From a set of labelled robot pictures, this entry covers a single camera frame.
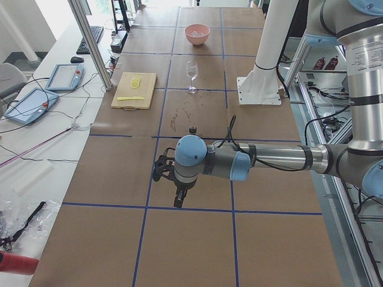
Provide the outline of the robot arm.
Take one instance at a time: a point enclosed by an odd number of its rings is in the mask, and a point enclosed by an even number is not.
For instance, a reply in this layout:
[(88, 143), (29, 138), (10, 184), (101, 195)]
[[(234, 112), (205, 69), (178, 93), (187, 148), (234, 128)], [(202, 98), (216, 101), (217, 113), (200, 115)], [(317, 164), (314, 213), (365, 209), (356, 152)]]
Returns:
[(175, 207), (183, 205), (200, 174), (243, 181), (252, 167), (313, 170), (382, 197), (382, 2), (311, 1), (307, 31), (335, 36), (345, 47), (352, 140), (313, 147), (208, 145), (198, 136), (184, 136), (175, 149)]

